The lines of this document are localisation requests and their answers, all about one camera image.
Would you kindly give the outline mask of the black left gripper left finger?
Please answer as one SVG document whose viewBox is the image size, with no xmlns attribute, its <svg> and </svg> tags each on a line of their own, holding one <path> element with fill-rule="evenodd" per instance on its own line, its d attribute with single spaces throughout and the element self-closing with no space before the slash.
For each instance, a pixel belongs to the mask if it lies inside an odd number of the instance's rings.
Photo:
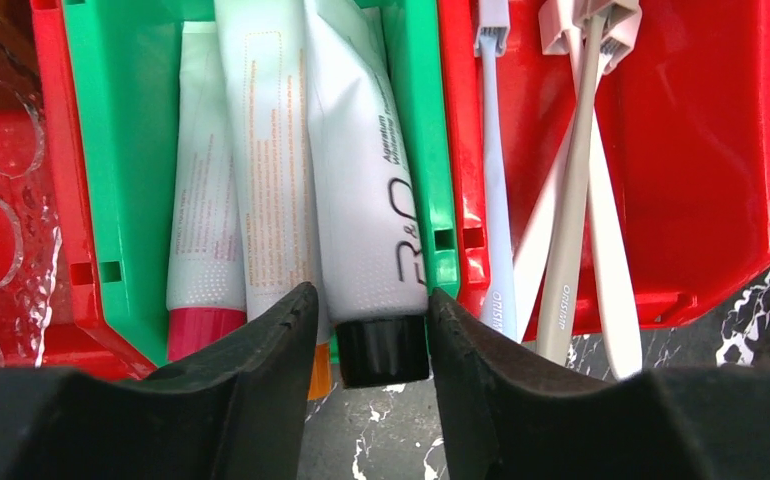
<svg viewBox="0 0 770 480">
<path fill-rule="evenodd" d="M 0 368 L 0 479 L 293 479 L 317 324 L 306 282 L 140 381 Z"/>
</svg>

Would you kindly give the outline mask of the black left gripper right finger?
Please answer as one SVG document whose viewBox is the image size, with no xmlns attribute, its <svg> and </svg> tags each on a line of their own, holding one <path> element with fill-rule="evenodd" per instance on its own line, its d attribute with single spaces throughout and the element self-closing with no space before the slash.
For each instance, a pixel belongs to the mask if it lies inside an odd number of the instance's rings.
<svg viewBox="0 0 770 480">
<path fill-rule="evenodd" d="M 427 319 L 454 479 L 770 479 L 770 366 L 579 374 L 435 290 Z"/>
</svg>

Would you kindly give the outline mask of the beige toothbrush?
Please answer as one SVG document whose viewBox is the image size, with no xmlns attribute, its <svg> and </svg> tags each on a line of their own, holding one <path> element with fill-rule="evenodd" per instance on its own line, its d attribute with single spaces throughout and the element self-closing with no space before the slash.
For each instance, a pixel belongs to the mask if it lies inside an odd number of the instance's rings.
<svg viewBox="0 0 770 480">
<path fill-rule="evenodd" d="M 563 365 L 576 316 L 583 238 L 590 235 L 588 214 L 589 157 L 592 115 L 599 88 L 593 84 L 593 56 L 600 45 L 583 35 L 579 91 L 547 260 L 537 332 L 537 352 Z"/>
</svg>

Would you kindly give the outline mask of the black cap toothpaste tube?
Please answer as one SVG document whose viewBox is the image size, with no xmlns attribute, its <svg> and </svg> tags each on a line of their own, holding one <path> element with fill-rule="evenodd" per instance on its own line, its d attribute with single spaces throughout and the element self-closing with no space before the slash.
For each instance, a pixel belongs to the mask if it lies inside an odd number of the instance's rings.
<svg viewBox="0 0 770 480">
<path fill-rule="evenodd" d="M 381 28 L 352 1 L 304 11 L 323 295 L 342 381 L 424 380 L 424 257 Z"/>
</svg>

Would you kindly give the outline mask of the orange cap toothpaste tube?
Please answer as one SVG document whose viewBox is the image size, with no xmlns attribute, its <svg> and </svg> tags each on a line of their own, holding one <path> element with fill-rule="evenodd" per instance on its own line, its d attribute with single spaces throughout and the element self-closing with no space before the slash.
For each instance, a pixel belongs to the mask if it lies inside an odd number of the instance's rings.
<svg viewBox="0 0 770 480">
<path fill-rule="evenodd" d="M 247 319 L 302 282 L 322 285 L 306 117 L 304 6 L 217 1 Z"/>
</svg>

